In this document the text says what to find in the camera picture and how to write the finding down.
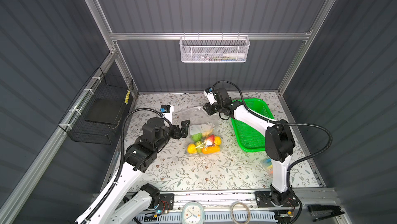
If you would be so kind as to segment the green cabbage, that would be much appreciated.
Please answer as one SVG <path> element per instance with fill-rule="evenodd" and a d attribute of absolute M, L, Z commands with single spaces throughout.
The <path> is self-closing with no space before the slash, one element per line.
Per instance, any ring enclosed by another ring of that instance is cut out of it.
<path fill-rule="evenodd" d="M 197 133 L 197 134 L 191 135 L 191 139 L 192 139 L 193 142 L 201 141 L 202 138 L 203 138 L 202 133 Z"/>

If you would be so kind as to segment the clear zip top bag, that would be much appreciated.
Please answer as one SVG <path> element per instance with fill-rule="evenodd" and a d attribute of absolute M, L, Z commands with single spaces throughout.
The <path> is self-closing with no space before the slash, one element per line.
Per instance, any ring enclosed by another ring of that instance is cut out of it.
<path fill-rule="evenodd" d="M 212 135 L 220 137 L 220 134 L 219 134 L 220 119 L 215 114 L 208 115 L 204 111 L 203 107 L 192 107 L 192 108 L 188 108 L 186 110 L 182 110 L 176 114 L 175 119 L 180 122 L 182 122 L 183 120 L 188 120 L 188 119 L 190 120 L 189 133 L 188 133 L 187 138 L 185 139 L 187 141 L 187 147 L 189 144 L 195 145 L 195 142 L 193 142 L 191 139 L 191 135 L 201 133 L 201 131 L 202 131 L 201 125 L 213 125 L 214 130 L 213 130 Z M 204 144 L 203 148 L 205 147 L 204 142 L 205 142 L 206 138 L 207 137 L 203 137 L 201 140 L 201 142 L 203 142 L 203 144 Z M 223 142 L 220 145 L 220 152 L 222 150 L 222 145 L 223 145 Z M 209 154 L 196 153 L 196 154 L 188 154 L 188 155 L 209 155 Z"/>

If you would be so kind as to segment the yellow lemon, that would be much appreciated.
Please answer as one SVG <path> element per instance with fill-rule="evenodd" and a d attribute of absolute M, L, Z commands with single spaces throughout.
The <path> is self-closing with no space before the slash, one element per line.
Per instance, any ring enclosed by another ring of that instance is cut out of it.
<path fill-rule="evenodd" d="M 187 152 L 188 154 L 196 154 L 197 153 L 197 148 L 194 144 L 189 144 L 187 147 Z"/>

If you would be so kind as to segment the green pear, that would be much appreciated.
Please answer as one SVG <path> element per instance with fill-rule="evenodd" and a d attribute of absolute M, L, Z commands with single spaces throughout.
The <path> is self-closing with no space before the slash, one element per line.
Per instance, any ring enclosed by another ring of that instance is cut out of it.
<path fill-rule="evenodd" d="M 202 148 L 203 148 L 203 146 L 204 146 L 203 142 L 201 142 L 201 141 L 195 142 L 195 149 L 196 149 L 196 152 L 197 152 L 198 154 L 201 154 L 201 153 L 202 153 Z"/>

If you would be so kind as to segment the red apple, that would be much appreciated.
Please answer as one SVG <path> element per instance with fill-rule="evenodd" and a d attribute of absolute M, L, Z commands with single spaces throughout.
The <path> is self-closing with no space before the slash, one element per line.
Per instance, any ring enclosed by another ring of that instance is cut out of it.
<path fill-rule="evenodd" d="M 215 135 L 210 135 L 205 140 L 205 147 L 215 146 Z"/>

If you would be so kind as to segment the orange carrot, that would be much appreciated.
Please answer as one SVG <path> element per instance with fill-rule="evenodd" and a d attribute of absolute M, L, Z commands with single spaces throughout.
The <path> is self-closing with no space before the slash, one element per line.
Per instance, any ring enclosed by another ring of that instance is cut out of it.
<path fill-rule="evenodd" d="M 203 154 L 214 154 L 220 152 L 220 146 L 207 146 L 201 149 Z"/>

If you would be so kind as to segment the orange fruit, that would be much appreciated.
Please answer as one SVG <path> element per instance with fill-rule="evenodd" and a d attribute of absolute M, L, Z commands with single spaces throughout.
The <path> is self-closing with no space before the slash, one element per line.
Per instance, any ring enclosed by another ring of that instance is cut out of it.
<path fill-rule="evenodd" d="M 222 143 L 222 140 L 219 136 L 215 136 L 214 138 L 214 145 L 220 146 Z"/>

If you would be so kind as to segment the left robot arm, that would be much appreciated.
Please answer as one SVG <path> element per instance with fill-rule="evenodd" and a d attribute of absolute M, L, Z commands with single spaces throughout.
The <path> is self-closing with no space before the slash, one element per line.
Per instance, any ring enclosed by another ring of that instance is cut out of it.
<path fill-rule="evenodd" d="M 189 120 L 180 125 L 166 124 L 166 121 L 165 117 L 153 117 L 143 125 L 140 141 L 127 148 L 117 174 L 75 223 L 127 224 L 144 210 L 158 204 L 160 190 L 151 184 L 144 185 L 126 203 L 122 200 L 171 139 L 188 136 Z"/>

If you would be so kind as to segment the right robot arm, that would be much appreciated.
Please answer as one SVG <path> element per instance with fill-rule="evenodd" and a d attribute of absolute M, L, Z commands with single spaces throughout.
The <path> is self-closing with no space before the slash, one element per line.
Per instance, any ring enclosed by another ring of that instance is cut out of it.
<path fill-rule="evenodd" d="M 271 201 L 275 206 L 285 204 L 292 198 L 289 182 L 289 166 L 296 145 L 288 122 L 276 121 L 250 109 L 245 100 L 232 100 L 225 88 L 204 90 L 208 103 L 204 110 L 208 115 L 223 114 L 241 121 L 265 137 L 265 152 L 273 165 L 273 181 L 270 186 Z"/>

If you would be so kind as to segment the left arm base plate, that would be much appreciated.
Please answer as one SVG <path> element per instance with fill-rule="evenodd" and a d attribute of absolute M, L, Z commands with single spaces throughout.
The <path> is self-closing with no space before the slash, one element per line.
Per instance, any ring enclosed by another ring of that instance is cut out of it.
<path fill-rule="evenodd" d="M 174 194 L 151 196 L 146 191 L 139 191 L 126 203 L 138 213 L 143 211 L 170 211 L 174 208 Z"/>

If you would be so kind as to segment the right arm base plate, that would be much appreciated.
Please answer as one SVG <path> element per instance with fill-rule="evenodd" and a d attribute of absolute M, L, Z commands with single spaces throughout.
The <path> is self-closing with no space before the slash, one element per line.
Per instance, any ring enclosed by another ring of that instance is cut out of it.
<path fill-rule="evenodd" d="M 299 203 L 293 194 L 288 190 L 284 193 L 277 191 L 262 190 L 254 192 L 255 201 L 258 207 L 298 207 Z"/>

